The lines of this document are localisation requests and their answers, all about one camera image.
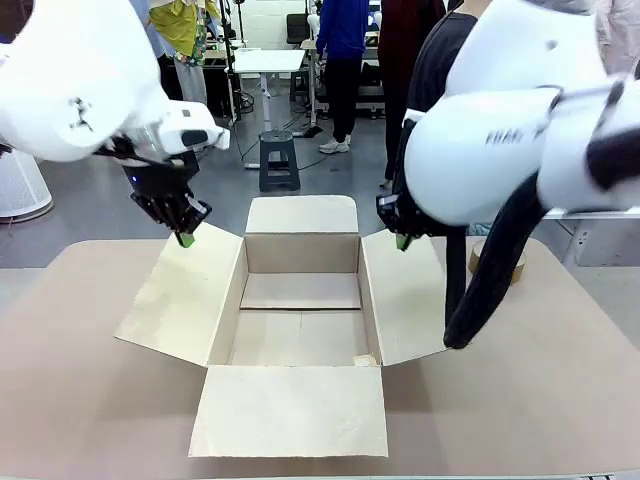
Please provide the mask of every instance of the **gray pants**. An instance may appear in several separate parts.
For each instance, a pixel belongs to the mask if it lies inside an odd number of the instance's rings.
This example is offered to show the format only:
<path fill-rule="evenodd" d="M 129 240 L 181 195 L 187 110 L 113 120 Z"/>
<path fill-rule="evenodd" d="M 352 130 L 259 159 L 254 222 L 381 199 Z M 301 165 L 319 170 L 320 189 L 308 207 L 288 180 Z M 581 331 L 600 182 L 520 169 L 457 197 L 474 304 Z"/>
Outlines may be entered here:
<path fill-rule="evenodd" d="M 202 67 L 190 67 L 178 62 L 173 63 L 178 73 L 178 81 L 182 89 L 182 98 L 185 102 L 200 102 L 207 104 L 207 86 L 204 83 L 204 71 Z"/>

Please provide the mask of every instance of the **blue jacket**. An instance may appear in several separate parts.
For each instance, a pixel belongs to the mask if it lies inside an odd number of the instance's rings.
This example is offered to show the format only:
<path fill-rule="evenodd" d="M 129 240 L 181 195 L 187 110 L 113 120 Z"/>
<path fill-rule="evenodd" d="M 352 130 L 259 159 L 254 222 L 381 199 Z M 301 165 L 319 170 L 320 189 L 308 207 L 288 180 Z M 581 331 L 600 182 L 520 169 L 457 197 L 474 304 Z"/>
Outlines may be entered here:
<path fill-rule="evenodd" d="M 369 28 L 369 0 L 324 0 L 320 12 L 318 55 L 325 48 L 329 58 L 360 58 Z"/>

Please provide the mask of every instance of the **maroon clothing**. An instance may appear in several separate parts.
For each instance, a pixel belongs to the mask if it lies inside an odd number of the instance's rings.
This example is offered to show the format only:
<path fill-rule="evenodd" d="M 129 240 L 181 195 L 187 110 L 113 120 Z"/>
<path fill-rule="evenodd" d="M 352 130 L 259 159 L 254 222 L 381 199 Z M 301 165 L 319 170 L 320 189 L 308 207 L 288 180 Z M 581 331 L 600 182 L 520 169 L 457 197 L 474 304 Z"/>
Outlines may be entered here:
<path fill-rule="evenodd" d="M 383 83 L 409 90 L 422 44 L 444 14 L 442 0 L 382 0 L 378 59 Z"/>

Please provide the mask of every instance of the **light blue garment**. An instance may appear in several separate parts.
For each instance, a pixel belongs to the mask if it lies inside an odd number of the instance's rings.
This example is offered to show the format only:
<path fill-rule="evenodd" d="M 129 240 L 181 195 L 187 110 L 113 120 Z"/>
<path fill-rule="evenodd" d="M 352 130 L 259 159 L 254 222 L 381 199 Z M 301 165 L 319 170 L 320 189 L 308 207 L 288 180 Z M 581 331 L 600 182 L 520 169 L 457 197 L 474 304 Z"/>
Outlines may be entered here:
<path fill-rule="evenodd" d="M 133 6 L 140 21 L 144 24 L 149 20 L 149 0 L 129 0 Z M 175 49 L 167 42 L 162 35 L 158 33 L 156 27 L 151 24 L 147 28 L 147 37 L 149 37 L 149 43 L 153 48 L 156 58 L 160 58 L 162 55 L 173 57 L 176 53 Z"/>

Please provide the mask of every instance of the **black pants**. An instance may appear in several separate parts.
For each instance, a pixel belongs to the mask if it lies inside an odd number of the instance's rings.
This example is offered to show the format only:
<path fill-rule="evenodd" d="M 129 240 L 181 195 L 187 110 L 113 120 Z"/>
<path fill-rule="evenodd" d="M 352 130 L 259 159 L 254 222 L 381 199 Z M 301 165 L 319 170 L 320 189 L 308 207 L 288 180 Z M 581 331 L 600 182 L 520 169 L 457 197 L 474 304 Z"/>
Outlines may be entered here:
<path fill-rule="evenodd" d="M 329 110 L 333 117 L 333 138 L 344 142 L 356 123 L 356 102 L 362 58 L 328 58 L 324 70 Z"/>
<path fill-rule="evenodd" d="M 400 146 L 402 120 L 407 111 L 407 92 L 402 87 L 396 87 L 390 83 L 383 84 L 383 87 L 384 111 L 387 119 L 387 168 L 384 171 L 384 179 L 393 180 L 398 147 Z"/>

